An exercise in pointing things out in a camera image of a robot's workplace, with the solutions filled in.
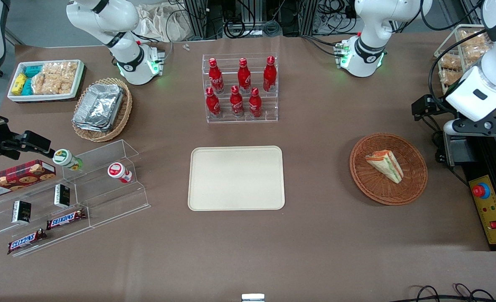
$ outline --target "bread basket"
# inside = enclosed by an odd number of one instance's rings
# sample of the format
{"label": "bread basket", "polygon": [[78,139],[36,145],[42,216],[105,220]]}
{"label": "bread basket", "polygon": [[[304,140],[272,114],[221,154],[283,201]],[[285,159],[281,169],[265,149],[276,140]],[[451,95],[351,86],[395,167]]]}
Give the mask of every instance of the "bread basket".
{"label": "bread basket", "polygon": [[[393,151],[403,170],[404,177],[398,184],[365,160],[367,155],[384,149]],[[359,140],[350,153],[350,172],[365,195],[385,205],[405,205],[416,200],[428,179],[425,161],[416,147],[389,133],[375,133]]]}
{"label": "bread basket", "polygon": [[[73,128],[75,129],[75,132],[79,137],[97,143],[101,143],[115,138],[121,133],[123,128],[125,128],[125,125],[129,121],[130,111],[132,110],[132,96],[130,94],[127,85],[123,83],[123,81],[118,80],[117,78],[105,78],[102,80],[98,80],[93,84],[106,84],[106,85],[116,84],[122,87],[124,90],[123,99],[121,100],[122,103],[121,106],[119,107],[119,111],[117,112],[117,117],[115,119],[112,130],[110,130],[109,132],[97,132],[97,131],[83,130],[73,125]],[[75,113],[78,110],[79,106],[81,105],[83,96],[86,94],[89,87],[91,87],[91,85],[84,90],[84,92],[81,94],[80,98],[78,99],[77,105],[75,107]]]}

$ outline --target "yellow control panel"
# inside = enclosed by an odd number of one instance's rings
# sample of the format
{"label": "yellow control panel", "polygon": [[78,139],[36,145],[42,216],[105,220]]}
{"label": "yellow control panel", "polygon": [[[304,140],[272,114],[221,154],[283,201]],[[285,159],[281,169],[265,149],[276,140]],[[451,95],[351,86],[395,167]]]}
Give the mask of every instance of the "yellow control panel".
{"label": "yellow control panel", "polygon": [[491,245],[496,244],[496,194],[490,177],[485,175],[470,181],[473,199],[484,227],[484,233]]}

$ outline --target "cookie box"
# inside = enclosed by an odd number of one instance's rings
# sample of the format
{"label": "cookie box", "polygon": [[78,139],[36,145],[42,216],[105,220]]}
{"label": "cookie box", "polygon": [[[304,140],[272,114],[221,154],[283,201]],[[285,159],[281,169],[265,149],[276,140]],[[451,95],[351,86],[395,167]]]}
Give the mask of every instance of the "cookie box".
{"label": "cookie box", "polygon": [[44,65],[45,63],[62,63],[64,61],[75,61],[78,62],[77,72],[75,74],[75,79],[73,80],[73,86],[71,88],[71,92],[68,94],[37,94],[31,96],[17,96],[11,92],[11,89],[8,90],[8,99],[16,102],[16,103],[46,103],[46,102],[61,102],[61,101],[75,101],[71,100],[75,98],[78,93],[79,86],[81,85],[81,79],[84,71],[84,63],[81,60],[58,60],[58,61],[35,61],[35,62],[22,62],[19,63],[16,67],[15,75],[11,81],[10,88],[15,84],[15,80],[22,72],[24,72],[25,68],[28,66],[37,66]]}
{"label": "cookie box", "polygon": [[56,168],[41,160],[0,171],[0,195],[56,177]]}

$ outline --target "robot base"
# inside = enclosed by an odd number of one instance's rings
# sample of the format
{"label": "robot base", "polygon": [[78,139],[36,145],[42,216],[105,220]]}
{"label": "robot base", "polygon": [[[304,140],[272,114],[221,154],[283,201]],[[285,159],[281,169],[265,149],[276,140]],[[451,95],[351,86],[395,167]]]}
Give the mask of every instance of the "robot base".
{"label": "robot base", "polygon": [[359,56],[355,49],[355,43],[358,36],[353,36],[348,40],[343,40],[341,44],[334,46],[334,54],[339,57],[335,58],[338,68],[346,69],[351,75],[357,77],[367,77],[377,70],[382,64],[384,54],[380,55],[378,59],[373,56],[372,63],[365,63],[362,57]]}
{"label": "robot base", "polygon": [[133,85],[146,84],[152,78],[162,75],[164,70],[164,52],[158,52],[155,47],[146,44],[141,44],[140,47],[144,50],[144,59],[134,71],[125,71],[119,64],[117,65],[121,75]]}

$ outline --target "table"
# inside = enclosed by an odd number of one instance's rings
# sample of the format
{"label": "table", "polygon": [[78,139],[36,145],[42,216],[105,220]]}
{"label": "table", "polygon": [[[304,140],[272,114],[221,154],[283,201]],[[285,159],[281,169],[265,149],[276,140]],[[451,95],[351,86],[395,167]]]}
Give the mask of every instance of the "table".
{"label": "table", "polygon": [[[191,42],[190,52],[175,44],[164,76],[130,86],[135,106],[119,136],[140,153],[138,178],[152,207],[25,258],[6,256],[9,239],[0,236],[0,301],[225,302],[262,292],[269,302],[383,302],[414,297],[417,285],[454,294],[455,282],[496,298],[496,253],[486,252],[470,190],[434,162],[431,131],[410,114],[428,92],[432,53],[446,36],[395,34],[369,78],[337,70],[300,38]],[[16,51],[17,63],[83,60],[85,86],[119,77],[105,47]],[[279,53],[280,121],[207,125],[202,55],[247,52]],[[5,99],[0,114],[13,131],[33,130],[78,154],[100,144],[73,132],[74,105]],[[424,156],[428,185],[414,203],[382,206],[353,183],[349,153],[373,132],[400,135]],[[189,210],[193,149],[257,145],[283,150],[284,208]],[[0,159],[0,168],[12,164]]]}

